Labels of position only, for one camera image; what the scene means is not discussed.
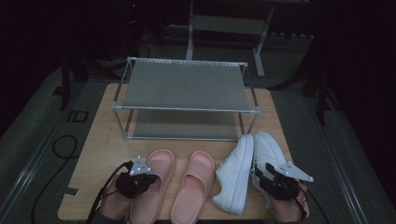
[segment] wire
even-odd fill
[[[320,213],[323,215],[323,218],[325,219],[326,223],[330,224],[329,219],[327,219],[326,214],[324,213],[323,209],[321,208],[320,204],[318,203],[317,199],[314,197],[314,195],[312,194],[310,189],[308,189],[308,193],[314,200],[315,204],[317,205],[318,209],[320,210]]]
[[[60,154],[56,151],[56,148],[55,148],[56,143],[57,143],[59,140],[61,140],[61,139],[63,139],[63,138],[66,138],[66,137],[71,138],[71,139],[73,139],[73,141],[74,141],[73,150],[72,150],[72,152],[69,154],[69,156],[67,156],[67,157],[66,157],[66,156],[60,155]],[[49,186],[49,184],[50,184],[50,183],[52,182],[52,180],[56,177],[56,175],[58,175],[58,174],[62,171],[62,169],[66,166],[66,164],[67,164],[70,160],[79,157],[79,155],[74,156],[74,154],[75,154],[75,152],[76,152],[76,149],[77,149],[77,145],[78,145],[77,138],[76,138],[75,136],[73,136],[73,135],[70,135],[70,134],[63,135],[63,136],[57,138],[57,139],[52,143],[52,152],[53,152],[58,158],[65,159],[65,161],[64,161],[64,163],[62,164],[62,166],[55,172],[55,174],[50,178],[50,180],[46,183],[46,185],[43,187],[43,189],[38,193],[37,197],[35,198],[35,201],[34,201],[34,203],[33,203],[33,206],[32,206],[32,209],[31,209],[31,213],[30,213],[30,219],[31,219],[31,221],[32,221],[33,224],[35,224],[35,208],[37,207],[38,201],[40,200],[40,198],[41,198],[41,196],[43,195],[43,193],[46,191],[46,189],[47,189],[47,187]]]
[[[166,33],[168,33],[170,35],[165,36],[163,38],[163,40],[171,39],[172,37],[186,34],[188,31],[189,31],[189,28],[185,28],[185,29],[183,29],[183,31],[178,31],[178,32],[176,32],[176,31],[174,31],[174,32],[166,32],[165,31]],[[143,36],[142,39],[145,40],[145,41],[152,41],[152,40],[149,39],[149,37],[151,37],[151,36],[152,36],[152,34],[148,34],[148,35]]]
[[[129,162],[125,162],[125,163],[121,164],[119,167],[117,167],[117,169],[113,172],[113,174],[111,174],[111,176],[108,178],[108,180],[106,181],[106,183],[103,185],[103,187],[99,190],[99,193],[98,193],[98,195],[96,196],[96,199],[95,199],[95,201],[94,201],[93,204],[92,204],[91,211],[90,211],[90,214],[88,215],[86,224],[91,224],[92,219],[93,219],[93,216],[95,215],[95,212],[97,211],[97,206],[98,206],[99,202],[100,202],[102,199],[104,199],[105,197],[107,197],[108,195],[117,192],[117,191],[113,191],[113,192],[110,192],[110,193],[108,193],[107,195],[105,195],[105,196],[102,197],[103,193],[105,192],[106,187],[108,186],[108,184],[110,183],[110,181],[113,179],[113,177],[117,174],[117,172],[118,172],[122,167],[124,167],[124,166],[125,166],[125,167],[129,167],[128,164],[129,164]]]
[[[293,198],[293,200],[297,203],[298,208],[300,208],[300,211],[301,211],[301,220],[300,221],[304,221],[304,219],[306,218],[306,212],[305,212],[303,206],[297,200],[297,198]]]
[[[145,44],[141,44],[143,47],[145,47],[146,48],[146,50],[148,51],[148,56],[147,56],[147,58],[149,58],[149,47],[147,46],[147,45],[145,45]]]

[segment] slipper strap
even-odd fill
[[[215,177],[215,170],[197,160],[190,160],[184,176],[186,175],[196,177],[204,184],[205,190],[210,190]]]
[[[160,179],[164,179],[171,172],[172,161],[146,161],[146,165],[151,169],[148,174],[157,175]]]

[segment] metal frame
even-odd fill
[[[222,18],[222,17],[207,17],[194,15],[193,0],[190,0],[190,18],[189,18],[189,43],[187,45],[186,60],[192,60],[193,48],[192,35],[194,30],[207,30],[207,31],[218,31],[218,32],[229,32],[229,33],[240,33],[240,34],[251,34],[260,35],[260,42],[256,48],[253,49],[254,62],[256,64],[257,76],[264,77],[264,69],[262,65],[262,45],[267,31],[270,26],[271,19],[274,15],[275,8],[271,7],[265,21],[248,20],[248,19],[234,19],[234,18]],[[200,22],[201,19],[211,20],[211,22]],[[236,25],[237,23],[244,23],[242,26]]]
[[[225,64],[231,64],[231,65],[238,65],[240,66],[241,69],[241,76],[243,76],[244,74],[246,74],[248,76],[248,81],[249,81],[249,88],[251,90],[251,94],[254,100],[254,105],[255,108],[254,109],[249,109],[249,110],[229,110],[229,109],[205,109],[205,108],[201,108],[201,109],[188,109],[188,108],[176,108],[176,107],[172,107],[172,108],[168,108],[168,107],[147,107],[147,106],[126,106],[126,105],[119,105],[118,104],[118,100],[120,97],[120,91],[122,88],[122,85],[124,84],[124,81],[127,78],[127,72],[128,69],[131,69],[131,76],[133,75],[133,71],[134,71],[134,64],[138,63],[138,62],[143,62],[143,61],[147,61],[147,60],[155,60],[156,62],[167,62],[167,63],[210,63],[210,64],[218,64],[218,65],[225,65]],[[250,133],[251,130],[253,129],[253,126],[258,118],[258,116],[260,115],[261,111],[258,105],[258,101],[257,101],[257,97],[254,91],[254,88],[252,86],[252,82],[250,80],[250,75],[248,72],[248,64],[247,63],[222,63],[222,62],[206,62],[206,61],[184,61],[184,60],[165,60],[165,59],[146,59],[146,58],[136,58],[136,57],[128,57],[127,58],[127,64],[125,66],[125,71],[123,73],[122,78],[120,79],[120,83],[119,86],[117,88],[115,97],[114,97],[114,101],[113,104],[111,106],[111,109],[117,119],[117,123],[120,127],[120,131],[122,133],[122,136],[124,139],[173,139],[173,140],[215,140],[215,141],[235,141],[237,139],[225,139],[225,138],[186,138],[186,137],[176,137],[176,138],[171,138],[171,137],[142,137],[142,136],[133,136],[132,134],[129,134],[130,132],[130,125],[133,119],[133,115],[134,115],[134,110],[138,109],[138,110],[179,110],[179,111],[205,111],[205,112],[230,112],[230,113],[237,113],[239,116],[239,123],[240,123],[240,128],[241,128],[241,133],[245,134],[245,129],[244,129],[244,122],[242,119],[242,114],[244,113],[250,113],[250,114],[254,114],[254,118],[251,121],[249,128],[247,130],[246,133]],[[119,110],[124,110],[124,109],[129,109],[129,116],[127,119],[127,122],[125,124],[125,127],[123,127],[121,119],[120,119],[120,115],[119,115]]]

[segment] sneaker sole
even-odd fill
[[[238,178],[236,179],[235,191],[233,192],[233,200],[229,211],[231,214],[238,216],[242,215],[244,212],[248,191],[248,170],[250,169],[251,160],[253,158],[253,136],[251,134],[247,134],[244,152],[241,169],[239,170]]]

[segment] dark background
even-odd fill
[[[221,1],[203,1],[203,4],[222,8]],[[276,6],[270,32],[316,37],[302,66],[309,69],[324,64],[331,70],[328,85],[334,89],[395,205],[396,188],[392,186],[396,180],[393,168],[396,159],[395,5],[392,1],[368,0],[245,4],[252,11],[256,9],[255,12],[257,8]],[[223,12],[226,15],[232,10],[223,9]],[[161,26],[156,24],[186,25],[188,11],[189,1],[181,0],[148,0],[145,5],[126,0],[1,0],[0,134],[19,115],[46,76],[61,65],[65,55],[78,51],[92,59],[109,60],[115,53],[133,53],[120,49],[125,32],[132,39],[138,36],[135,32],[138,29],[125,29],[125,22],[142,18],[151,31],[161,37]],[[250,14],[260,17],[260,11]]]

